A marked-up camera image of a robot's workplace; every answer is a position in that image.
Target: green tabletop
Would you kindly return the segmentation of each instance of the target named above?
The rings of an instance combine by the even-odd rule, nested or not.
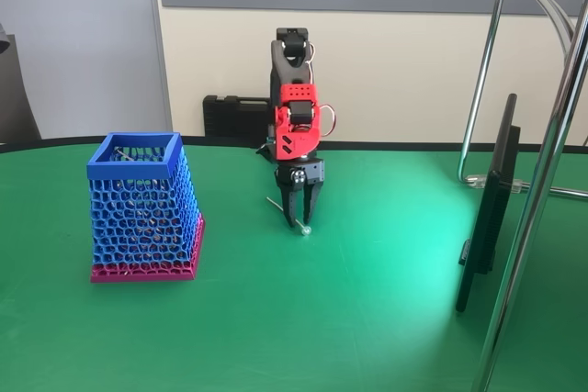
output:
[[[302,237],[266,202],[270,164],[186,146],[207,221],[196,280],[91,285],[95,149],[0,154],[1,391],[469,391],[524,195],[459,316],[481,191],[456,182],[458,153],[322,152]],[[472,153],[469,172],[490,157]],[[536,157],[519,155],[517,177]],[[566,154],[556,184],[587,176],[588,155]],[[588,390],[586,238],[588,204],[552,197],[492,390]]]

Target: black monitor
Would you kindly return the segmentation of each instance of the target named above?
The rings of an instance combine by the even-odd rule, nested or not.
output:
[[[464,243],[459,258],[459,263],[464,266],[456,304],[456,310],[459,312],[466,309],[474,275],[487,274],[491,271],[494,262],[496,241],[513,187],[521,132],[520,128],[512,124],[515,105],[516,95],[510,94],[506,101],[490,169],[486,176],[486,185],[473,234],[471,239]]]

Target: metal rod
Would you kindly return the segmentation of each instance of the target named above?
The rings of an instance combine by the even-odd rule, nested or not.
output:
[[[564,58],[570,50],[570,41],[573,34],[573,24],[570,18],[563,12],[560,5],[554,0],[537,0],[544,9],[551,22],[554,24],[558,36],[560,37],[561,46],[564,51]],[[494,1],[494,9],[492,11],[492,18],[490,20],[490,27],[488,29],[488,37],[486,38],[486,45],[484,46],[484,53],[482,54],[480,72],[478,73],[478,80],[476,82],[476,89],[474,90],[473,100],[471,102],[471,109],[469,110],[468,125],[466,126],[466,133],[464,135],[463,143],[461,145],[461,154],[459,155],[458,163],[458,180],[464,184],[471,184],[471,180],[464,175],[466,168],[466,160],[468,159],[469,146],[471,145],[471,137],[473,135],[474,127],[476,125],[476,117],[480,109],[481,95],[486,82],[486,75],[490,65],[490,58],[492,56],[492,48],[496,38],[496,31],[500,20],[500,14],[503,7],[503,0]],[[529,183],[523,183],[523,191],[529,189]],[[571,196],[581,199],[588,199],[588,192],[577,190],[573,188],[553,187],[549,191],[552,195]]]
[[[530,186],[531,186],[530,183],[526,183],[525,181],[523,181],[523,183],[521,184],[521,189],[524,192],[528,192]],[[551,187],[549,192],[552,195],[556,195],[556,196],[570,196],[570,197],[588,198],[588,192],[585,192],[584,190],[577,190],[575,188]]]
[[[464,135],[463,144],[461,146],[461,154],[459,155],[458,180],[462,183],[467,182],[464,176],[466,158],[468,157],[469,145],[471,144],[471,136],[474,132],[474,125],[476,124],[476,116],[478,116],[478,109],[480,107],[481,101],[481,93],[484,90],[484,83],[486,82],[486,74],[488,73],[488,66],[490,65],[490,58],[492,56],[494,40],[496,39],[496,30],[498,29],[498,22],[500,21],[500,14],[503,10],[503,2],[504,0],[494,0],[492,18],[490,19],[490,27],[488,28],[488,36],[486,37],[484,53],[481,57],[481,66],[480,72],[478,73],[478,81],[476,82],[474,98],[471,102],[471,109],[469,110],[468,125],[466,127],[466,134]]]
[[[565,58],[570,51],[570,42],[573,36],[573,24],[555,0],[537,0],[537,2],[541,5],[545,14],[548,15],[551,23],[553,23],[555,30],[558,32],[558,37],[560,38],[561,47],[563,49],[563,56]]]
[[[512,313],[516,293],[525,270],[531,244],[539,227],[543,208],[547,202],[561,152],[565,144],[571,119],[575,111],[588,67],[588,0],[584,0],[578,17],[561,76],[558,95],[549,118],[541,145],[533,179],[526,197],[523,213],[514,236],[513,248],[508,257],[498,298],[494,306],[490,327],[481,353],[480,366],[474,378],[472,392],[488,390],[496,357],[504,339],[504,329]]]

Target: metal pin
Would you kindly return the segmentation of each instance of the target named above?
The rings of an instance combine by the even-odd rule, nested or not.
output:
[[[284,212],[284,208],[282,208],[281,205],[279,205],[276,201],[274,201],[273,199],[271,199],[270,197],[266,196],[266,199],[268,202],[270,202],[271,204],[273,204],[274,206],[276,206],[276,208],[281,211],[282,213]],[[302,236],[308,236],[309,234],[312,233],[312,229],[311,227],[309,227],[308,225],[304,225],[302,222],[300,222],[297,219],[294,219],[294,221],[300,225],[300,233],[302,233]]]

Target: chrome metal pole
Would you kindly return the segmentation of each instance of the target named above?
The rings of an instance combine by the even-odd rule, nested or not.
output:
[[[582,91],[587,67],[588,0],[584,0],[561,76],[560,89],[549,118],[523,213],[516,229],[513,248],[504,270],[503,281],[481,352],[480,366],[471,388],[472,392],[488,390],[496,357],[504,340],[504,328],[510,319],[530,247],[537,234],[543,208],[570,129],[571,119]]]
[[[490,65],[490,57],[492,56],[492,48],[496,38],[496,30],[498,29],[498,22],[500,21],[500,14],[503,10],[504,0],[494,0],[494,9],[492,10],[492,18],[490,19],[490,27],[488,28],[488,37],[486,37],[486,45],[484,46],[484,53],[481,56],[480,72],[478,73],[478,81],[476,82],[476,89],[474,91],[474,98],[471,102],[471,109],[469,110],[468,125],[466,127],[466,134],[463,137],[463,144],[461,145],[461,154],[459,155],[458,165],[458,180],[466,183],[464,170],[466,168],[466,158],[468,157],[469,145],[471,144],[471,136],[474,132],[476,124],[476,116],[478,116],[478,108],[480,107],[481,93],[484,90],[484,83],[486,83],[486,74],[488,73],[488,66]]]

